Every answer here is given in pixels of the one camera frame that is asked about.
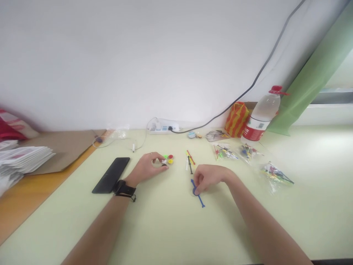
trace table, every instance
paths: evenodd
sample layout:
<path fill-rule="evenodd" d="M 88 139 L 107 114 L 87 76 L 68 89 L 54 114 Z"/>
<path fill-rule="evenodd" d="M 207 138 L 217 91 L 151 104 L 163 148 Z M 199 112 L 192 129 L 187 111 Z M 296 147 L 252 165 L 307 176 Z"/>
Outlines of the table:
<path fill-rule="evenodd" d="M 126 177 L 139 157 L 151 151 L 173 154 L 174 164 L 139 185 L 110 264 L 258 263 L 227 187 L 221 183 L 202 194 L 205 208 L 192 195 L 186 149 L 197 164 L 234 170 L 309 258 L 353 258 L 353 128 L 295 127 L 290 132 L 292 137 L 267 132 L 257 146 L 295 182 L 275 195 L 242 161 L 217 162 L 205 139 L 148 135 L 136 153 L 129 151 L 128 140 L 115 141 L 90 155 L 0 246 L 0 264 L 59 264 L 109 200 L 110 195 L 91 191 L 114 158 L 131 157 Z M 144 133 L 129 132 L 139 142 Z M 226 141 L 240 145 L 238 139 Z"/>

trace blue stick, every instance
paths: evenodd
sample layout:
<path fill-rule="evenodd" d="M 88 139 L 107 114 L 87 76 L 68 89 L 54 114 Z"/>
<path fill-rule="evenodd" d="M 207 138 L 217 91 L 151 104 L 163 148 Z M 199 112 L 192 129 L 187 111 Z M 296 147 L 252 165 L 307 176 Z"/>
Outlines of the blue stick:
<path fill-rule="evenodd" d="M 194 185 L 194 189 L 192 190 L 192 193 L 195 195 L 196 186 L 195 186 L 195 183 L 194 183 L 194 180 L 193 180 L 193 179 L 191 180 L 191 183 Z M 205 205 L 203 204 L 203 202 L 202 202 L 202 200 L 201 200 L 200 195 L 197 195 L 197 196 L 198 196 L 198 198 L 200 199 L 200 202 L 201 202 L 202 208 L 204 208 L 204 207 L 205 207 Z"/>

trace green curtain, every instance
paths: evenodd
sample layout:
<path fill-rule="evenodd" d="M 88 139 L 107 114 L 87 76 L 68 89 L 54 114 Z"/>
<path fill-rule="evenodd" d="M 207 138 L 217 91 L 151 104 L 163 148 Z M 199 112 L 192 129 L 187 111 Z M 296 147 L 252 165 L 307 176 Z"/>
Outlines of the green curtain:
<path fill-rule="evenodd" d="M 353 49 L 353 1 L 350 1 L 283 96 L 279 114 L 267 128 L 289 135 L 289 127 L 329 81 Z"/>

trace hand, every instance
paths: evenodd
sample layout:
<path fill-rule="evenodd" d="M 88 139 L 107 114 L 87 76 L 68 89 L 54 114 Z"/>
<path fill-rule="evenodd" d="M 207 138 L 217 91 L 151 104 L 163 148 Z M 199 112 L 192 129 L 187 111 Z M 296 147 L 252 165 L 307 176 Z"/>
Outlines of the hand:
<path fill-rule="evenodd" d="M 228 179 L 234 178 L 235 173 L 230 169 L 215 165 L 199 165 L 194 174 L 194 182 L 197 187 L 195 195 L 199 195 L 206 190 L 210 185 L 218 184 L 219 182 L 227 182 Z"/>
<path fill-rule="evenodd" d="M 169 169 L 168 166 L 154 167 L 151 162 L 155 163 L 156 159 L 162 162 L 165 158 L 157 152 L 144 154 L 125 179 L 126 184 L 130 187 L 136 187 L 140 182 Z"/>

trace stack of papers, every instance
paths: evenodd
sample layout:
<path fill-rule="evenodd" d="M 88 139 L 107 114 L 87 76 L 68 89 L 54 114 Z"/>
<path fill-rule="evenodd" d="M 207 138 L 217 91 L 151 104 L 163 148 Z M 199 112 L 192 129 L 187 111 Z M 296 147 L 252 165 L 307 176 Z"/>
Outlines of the stack of papers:
<path fill-rule="evenodd" d="M 24 174 L 35 171 L 54 155 L 53 150 L 45 146 L 0 152 L 0 196 L 19 182 Z"/>
<path fill-rule="evenodd" d="M 0 142 L 0 151 L 11 150 L 17 146 L 18 146 L 18 140 L 6 140 L 3 142 Z"/>

